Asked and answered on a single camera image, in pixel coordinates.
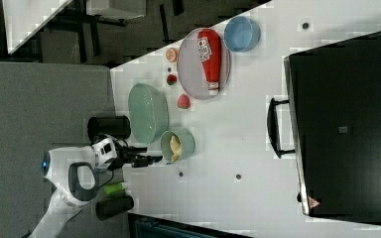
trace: black cup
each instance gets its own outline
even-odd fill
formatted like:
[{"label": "black cup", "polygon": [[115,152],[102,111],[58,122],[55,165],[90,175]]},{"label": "black cup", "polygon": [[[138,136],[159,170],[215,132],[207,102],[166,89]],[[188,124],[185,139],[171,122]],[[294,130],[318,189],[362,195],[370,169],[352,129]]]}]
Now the black cup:
[{"label": "black cup", "polygon": [[91,117],[88,120],[88,139],[93,142],[99,134],[107,134],[116,139],[127,139],[131,136],[131,124],[126,116]]},{"label": "black cup", "polygon": [[97,202],[95,212],[100,221],[106,220],[115,215],[122,214],[134,207],[134,200],[131,196],[110,199]]}]

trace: red ketchup bottle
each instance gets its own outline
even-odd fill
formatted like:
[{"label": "red ketchup bottle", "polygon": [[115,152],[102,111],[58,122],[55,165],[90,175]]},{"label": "red ketchup bottle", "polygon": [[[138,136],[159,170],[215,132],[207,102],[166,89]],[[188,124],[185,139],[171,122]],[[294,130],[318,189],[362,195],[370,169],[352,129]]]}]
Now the red ketchup bottle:
[{"label": "red ketchup bottle", "polygon": [[197,50],[203,65],[209,95],[218,94],[221,68],[221,39],[211,29],[203,29],[197,34]]}]

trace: table surface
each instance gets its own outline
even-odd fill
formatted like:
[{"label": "table surface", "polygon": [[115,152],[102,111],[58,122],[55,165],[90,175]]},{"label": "table surface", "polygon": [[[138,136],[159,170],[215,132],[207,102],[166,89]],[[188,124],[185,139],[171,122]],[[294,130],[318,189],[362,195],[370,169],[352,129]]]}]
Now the table surface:
[{"label": "table surface", "polygon": [[[249,53],[232,54],[225,90],[210,100],[192,99],[189,110],[176,106],[184,93],[180,84],[165,81],[172,66],[165,59],[166,48],[111,70],[118,115],[129,114],[128,94],[135,83],[154,85],[168,100],[171,127],[190,129],[196,143],[191,158],[173,165],[163,161],[142,169],[124,167],[136,204],[132,212],[250,237],[377,236],[379,226],[303,215],[296,200],[295,156],[279,160],[274,155],[266,114],[273,96],[287,98],[284,57],[381,31],[381,2],[280,0],[241,15],[259,24],[260,44]],[[227,22],[213,29],[223,36]],[[309,29],[302,29],[304,22]],[[291,149],[289,108],[280,108],[283,149]],[[159,142],[150,149],[157,154]]]},{"label": "table surface", "polygon": [[2,0],[8,54],[34,36],[72,0]]}]

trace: green bowl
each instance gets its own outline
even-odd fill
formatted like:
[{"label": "green bowl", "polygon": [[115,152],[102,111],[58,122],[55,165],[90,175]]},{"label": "green bowl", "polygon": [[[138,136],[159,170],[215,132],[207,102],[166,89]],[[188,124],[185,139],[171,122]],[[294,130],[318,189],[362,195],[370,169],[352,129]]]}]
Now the green bowl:
[{"label": "green bowl", "polygon": [[166,159],[166,161],[173,163],[172,161],[172,149],[170,148],[170,141],[172,140],[172,136],[176,135],[179,139],[179,142],[182,146],[182,153],[179,156],[179,158],[176,160],[181,161],[184,159],[187,159],[193,155],[194,152],[194,139],[191,134],[191,132],[188,129],[185,128],[178,128],[173,129],[171,131],[167,131],[163,133],[162,139],[161,139],[161,147],[162,147],[162,153],[163,157]]},{"label": "green bowl", "polygon": [[145,83],[134,85],[129,93],[128,106],[132,134],[139,143],[151,144],[167,131],[167,101],[155,87]]}]

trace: blue bowl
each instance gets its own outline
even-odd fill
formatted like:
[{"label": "blue bowl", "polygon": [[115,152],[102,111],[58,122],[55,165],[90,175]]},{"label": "blue bowl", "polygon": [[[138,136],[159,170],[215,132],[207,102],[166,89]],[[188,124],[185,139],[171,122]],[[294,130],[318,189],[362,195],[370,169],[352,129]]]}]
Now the blue bowl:
[{"label": "blue bowl", "polygon": [[235,17],[225,27],[225,45],[232,52],[249,52],[256,47],[260,38],[261,29],[249,18]]}]

